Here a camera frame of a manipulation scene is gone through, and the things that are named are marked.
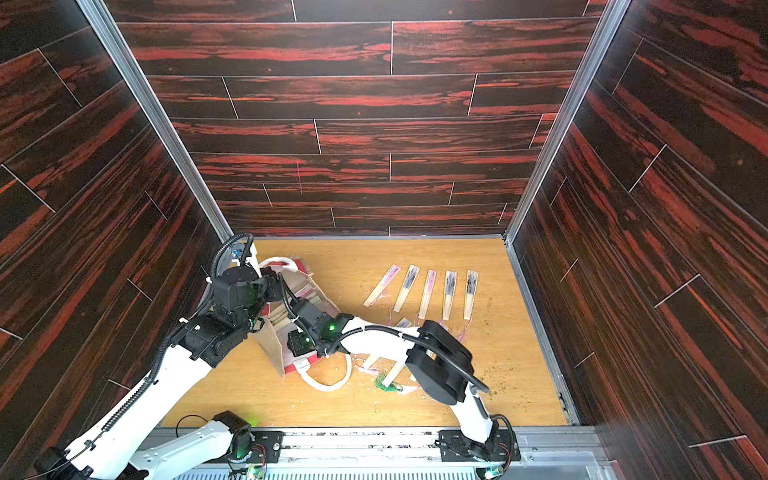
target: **aluminum frame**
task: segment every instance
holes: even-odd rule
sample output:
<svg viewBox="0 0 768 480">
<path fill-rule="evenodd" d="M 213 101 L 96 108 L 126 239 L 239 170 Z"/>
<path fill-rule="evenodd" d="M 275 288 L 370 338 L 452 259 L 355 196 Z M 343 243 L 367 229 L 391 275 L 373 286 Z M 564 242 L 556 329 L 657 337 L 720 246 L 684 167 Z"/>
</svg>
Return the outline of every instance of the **aluminum frame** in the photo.
<svg viewBox="0 0 768 480">
<path fill-rule="evenodd" d="M 587 46 L 587 51 L 581 59 L 574 80 L 571 83 L 571 88 L 568 89 L 563 104 L 560 106 L 557 119 L 554 121 L 554 125 L 544 143 L 544 147 L 541 149 L 531 179 L 518 203 L 517 211 L 504 234 L 504 243 L 507 247 L 509 261 L 512 264 L 512 269 L 515 271 L 515 276 L 518 278 L 518 285 L 520 286 L 520 292 L 525 301 L 525 306 L 528 309 L 528 315 L 533 323 L 536 337 L 541 346 L 541 351 L 544 353 L 544 359 L 552 379 L 554 380 L 555 388 L 558 391 L 561 401 L 564 403 L 566 419 L 572 425 L 581 424 L 576 405 L 574 404 L 571 392 L 568 390 L 568 386 L 565 383 L 565 378 L 560 370 L 557 358 L 554 355 L 554 350 L 547 337 L 544 324 L 541 322 L 541 316 L 538 313 L 536 304 L 531 296 L 531 291 L 528 288 L 528 283 L 523 275 L 520 261 L 517 252 L 515 251 L 514 242 L 525 217 L 528 215 L 528 212 L 533 205 L 536 194 L 541 189 L 541 185 L 544 183 L 544 178 L 547 176 L 547 172 L 549 172 L 549 169 L 554 162 L 554 157 L 565 139 L 568 128 L 576 116 L 576 112 L 581 106 L 584 96 L 587 94 L 587 89 L 589 89 L 589 85 L 594 79 L 594 76 L 600 67 L 600 63 L 603 61 L 608 46 L 616 35 L 621 20 L 624 19 L 624 14 L 627 12 L 630 2 L 631 0 L 611 0 L 608 2 L 608 5 L 598 22 L 598 26 L 594 31 L 592 39 L 589 42 L 589 46 Z"/>
<path fill-rule="evenodd" d="M 531 209 L 541 184 L 544 183 L 544 178 L 547 176 L 547 172 L 549 172 L 554 156 L 565 139 L 568 127 L 576 116 L 576 112 L 579 106 L 581 106 L 584 96 L 587 94 L 587 89 L 589 89 L 594 75 L 598 72 L 605 52 L 614 39 L 630 2 L 631 0 L 611 0 L 598 21 L 598 26 L 595 28 L 587 50 L 584 52 L 584 57 L 582 57 L 581 63 L 576 70 L 571 87 L 565 95 L 565 99 L 558 111 L 558 116 L 552 125 L 547 140 L 544 142 L 544 147 L 541 148 L 541 153 L 538 155 L 531 179 L 525 187 L 525 191 L 515 209 L 512 222 L 509 224 L 504 235 L 508 248 L 511 248 L 512 241 L 518 235 L 520 226 Z"/>
<path fill-rule="evenodd" d="M 222 242 L 232 237 L 233 232 L 227 219 L 224 218 L 214 196 L 211 195 L 200 172 L 197 171 L 192 157 L 190 157 L 189 152 L 181 142 L 181 138 L 179 138 L 179 134 L 170 122 L 170 118 L 160 105 L 157 95 L 149 85 L 149 80 L 139 67 L 138 61 L 136 61 L 131 48 L 128 47 L 118 25 L 114 22 L 109 9 L 103 0 L 77 0 L 77 3 L 123 76 L 125 84 L 131 89 L 139 106 L 147 115 L 152 128 L 157 132 L 157 136 L 163 142 L 165 149 L 181 172 L 181 176 L 203 208 L 203 212 L 216 231 L 216 235 Z"/>
</svg>

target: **debris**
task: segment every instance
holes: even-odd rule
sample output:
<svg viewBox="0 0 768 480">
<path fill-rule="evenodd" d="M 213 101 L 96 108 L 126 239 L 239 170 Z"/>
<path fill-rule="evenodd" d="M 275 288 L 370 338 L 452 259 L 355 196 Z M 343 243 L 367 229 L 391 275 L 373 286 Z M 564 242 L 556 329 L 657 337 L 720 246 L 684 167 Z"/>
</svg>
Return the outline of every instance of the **debris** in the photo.
<svg viewBox="0 0 768 480">
<path fill-rule="evenodd" d="M 398 390 L 398 394 L 402 396 L 409 395 L 411 393 L 414 393 L 416 390 L 419 389 L 418 385 L 401 385 L 400 390 Z"/>
</svg>

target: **metal grate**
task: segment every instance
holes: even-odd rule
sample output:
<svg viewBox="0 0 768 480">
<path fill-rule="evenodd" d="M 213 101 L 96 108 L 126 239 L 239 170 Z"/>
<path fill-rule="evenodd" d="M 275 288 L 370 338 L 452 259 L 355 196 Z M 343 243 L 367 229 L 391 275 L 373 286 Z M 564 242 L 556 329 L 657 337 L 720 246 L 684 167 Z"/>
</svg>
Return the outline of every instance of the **metal grate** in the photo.
<svg viewBox="0 0 768 480">
<path fill-rule="evenodd" d="M 266 480 L 476 480 L 472 472 L 418 472 L 418 473 L 269 473 Z"/>
<path fill-rule="evenodd" d="M 477 480 L 473 468 L 438 467 L 429 470 L 420 468 L 407 472 L 405 468 L 394 468 L 384 472 L 381 468 L 275 468 L 267 471 L 265 480 Z M 174 480 L 227 480 L 229 469 L 211 468 L 208 472 L 190 470 Z"/>
</svg>

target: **mounting plate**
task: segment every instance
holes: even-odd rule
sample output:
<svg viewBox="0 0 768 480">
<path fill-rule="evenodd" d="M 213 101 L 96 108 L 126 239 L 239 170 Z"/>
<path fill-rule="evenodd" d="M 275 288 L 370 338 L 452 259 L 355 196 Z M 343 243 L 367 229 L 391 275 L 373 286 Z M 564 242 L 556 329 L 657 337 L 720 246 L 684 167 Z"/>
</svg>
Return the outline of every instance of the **mounting plate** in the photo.
<svg viewBox="0 0 768 480">
<path fill-rule="evenodd" d="M 508 430 L 499 430 L 496 432 L 496 443 L 506 444 L 509 441 Z M 475 458 L 467 453 L 466 437 L 461 435 L 459 430 L 440 430 L 438 432 L 438 446 L 440 447 L 440 458 L 444 462 L 474 462 Z M 520 447 L 518 446 L 517 436 L 512 432 L 512 444 L 510 445 L 510 462 L 519 462 Z M 506 462 L 507 452 L 498 447 L 491 456 L 492 462 Z"/>
</svg>

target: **cable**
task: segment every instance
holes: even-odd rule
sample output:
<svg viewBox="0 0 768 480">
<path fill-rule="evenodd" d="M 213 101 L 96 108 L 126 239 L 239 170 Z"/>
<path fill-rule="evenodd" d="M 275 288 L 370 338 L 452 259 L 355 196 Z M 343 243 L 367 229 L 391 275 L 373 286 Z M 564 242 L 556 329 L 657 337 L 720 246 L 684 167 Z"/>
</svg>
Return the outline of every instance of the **cable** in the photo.
<svg viewBox="0 0 768 480">
<path fill-rule="evenodd" d="M 82 449 L 80 452 L 78 452 L 78 454 L 77 454 L 77 455 L 75 455 L 74 457 L 72 457 L 72 458 L 68 459 L 66 462 L 62 463 L 62 464 L 61 464 L 61 465 L 59 465 L 58 467 L 54 467 L 54 468 L 51 468 L 51 469 L 50 469 L 50 470 L 48 470 L 47 472 L 38 473 L 37 475 L 33 475 L 33 476 L 31 476 L 31 477 L 22 478 L 22 480 L 32 480 L 33 478 L 42 477 L 42 476 L 44 476 L 44 475 L 48 475 L 49 473 L 53 473 L 53 472 L 56 472 L 56 471 L 57 471 L 57 470 L 59 470 L 60 468 L 64 468 L 65 466 L 67 466 L 67 465 L 69 465 L 70 463 L 72 463 L 72 461 L 73 461 L 73 460 L 75 460 L 77 457 L 79 457 L 80 455 L 82 455 L 83 453 L 85 453 L 85 451 L 86 451 L 86 450 L 88 450 L 89 448 L 91 448 L 92 446 L 94 446 L 94 443 L 96 443 L 96 441 L 97 441 L 97 440 L 99 440 L 103 434 L 104 434 L 104 432 L 99 432 L 99 434 L 98 434 L 98 435 L 96 435 L 96 438 L 95 438 L 95 439 L 93 439 L 93 440 L 88 440 L 88 441 L 85 443 L 85 448 L 83 448 L 83 449 Z"/>
<path fill-rule="evenodd" d="M 245 259 L 248 257 L 248 253 L 250 253 L 250 246 L 253 245 L 253 235 L 250 233 L 248 235 L 248 240 L 245 241 L 245 247 L 243 248 L 243 252 L 240 254 L 240 265 L 245 265 Z"/>
<path fill-rule="evenodd" d="M 266 449 L 264 448 L 264 445 L 256 444 L 256 446 L 261 447 L 262 458 L 264 459 L 263 466 L 264 466 L 264 470 L 266 470 Z"/>
<path fill-rule="evenodd" d="M 509 469 L 509 465 L 512 463 L 512 455 L 511 453 L 509 453 L 509 448 L 507 447 L 507 444 L 498 443 L 497 445 L 502 447 L 507 452 L 507 465 L 504 465 L 504 471 L 506 472 Z"/>
<path fill-rule="evenodd" d="M 330 355 L 330 353 L 334 353 L 335 351 L 337 351 L 337 349 L 339 348 L 339 345 L 341 345 L 341 342 L 348 336 L 356 335 L 357 333 L 363 333 L 368 330 L 389 333 L 390 335 L 399 336 L 400 338 L 407 340 L 411 343 L 414 343 L 418 346 L 423 346 L 424 348 L 429 349 L 429 351 L 437 355 L 437 357 L 440 358 L 443 362 L 448 363 L 451 367 L 456 369 L 459 375 L 463 376 L 468 382 L 476 386 L 477 389 L 480 390 L 481 392 L 489 393 L 491 391 L 491 389 L 486 384 L 484 384 L 480 379 L 472 375 L 470 372 L 467 372 L 466 370 L 464 370 L 464 368 L 462 368 L 458 363 L 456 363 L 454 359 L 450 358 L 443 352 L 435 351 L 433 349 L 434 348 L 433 345 L 430 345 L 428 342 L 418 337 L 406 335 L 405 333 L 399 330 L 395 330 L 392 327 L 388 327 L 384 325 L 368 325 L 368 326 L 352 329 L 349 332 L 342 333 L 341 336 L 338 339 L 336 339 L 336 341 L 333 344 L 331 344 L 330 348 L 326 349 L 326 352 L 325 352 L 326 356 Z"/>
<path fill-rule="evenodd" d="M 185 415 L 185 416 L 181 417 L 179 419 L 179 421 L 176 422 L 176 438 L 177 439 L 179 438 L 179 425 L 181 425 L 181 421 L 184 420 L 187 417 L 197 417 L 199 419 L 202 419 L 204 422 L 208 423 L 208 419 L 206 419 L 205 417 L 202 417 L 200 415 L 195 415 L 194 413 L 191 413 L 190 415 Z"/>
<path fill-rule="evenodd" d="M 286 278 L 283 276 L 282 273 L 280 274 L 280 279 L 283 281 L 283 288 L 285 289 L 285 291 L 288 292 L 288 294 L 294 301 L 298 302 L 299 297 L 296 296 L 293 290 L 290 289 L 290 287 L 288 286 L 288 282 L 286 281 Z"/>
<path fill-rule="evenodd" d="M 509 468 L 509 464 L 512 462 L 511 450 L 512 450 L 512 447 L 514 445 L 514 442 L 512 441 L 512 436 L 514 435 L 514 433 L 512 431 L 512 424 L 509 422 L 509 419 L 507 419 L 507 417 L 503 416 L 501 413 L 498 413 L 496 415 L 491 415 L 490 419 L 491 420 L 502 420 L 504 422 L 504 424 L 507 425 L 507 432 L 509 432 L 509 447 L 507 448 L 507 467 L 504 469 L 504 471 L 506 472 L 507 468 Z"/>
</svg>

